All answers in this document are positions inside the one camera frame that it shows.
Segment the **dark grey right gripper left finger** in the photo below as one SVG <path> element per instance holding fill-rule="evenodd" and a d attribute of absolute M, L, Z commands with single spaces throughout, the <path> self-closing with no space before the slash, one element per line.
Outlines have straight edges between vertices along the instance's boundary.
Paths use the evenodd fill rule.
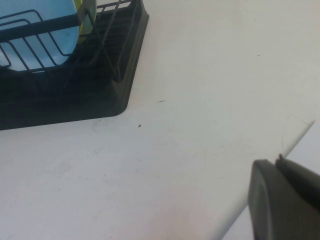
<path fill-rule="evenodd" d="M 251 168 L 248 207 L 255 240 L 318 240 L 320 199 L 304 199 L 268 160 Z"/>

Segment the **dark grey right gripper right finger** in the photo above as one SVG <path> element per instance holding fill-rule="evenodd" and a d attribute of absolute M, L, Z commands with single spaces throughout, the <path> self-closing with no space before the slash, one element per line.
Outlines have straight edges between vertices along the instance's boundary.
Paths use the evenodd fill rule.
<path fill-rule="evenodd" d="M 281 154 L 275 165 L 302 198 L 305 200 L 320 199 L 320 176 L 318 174 L 284 158 Z"/>

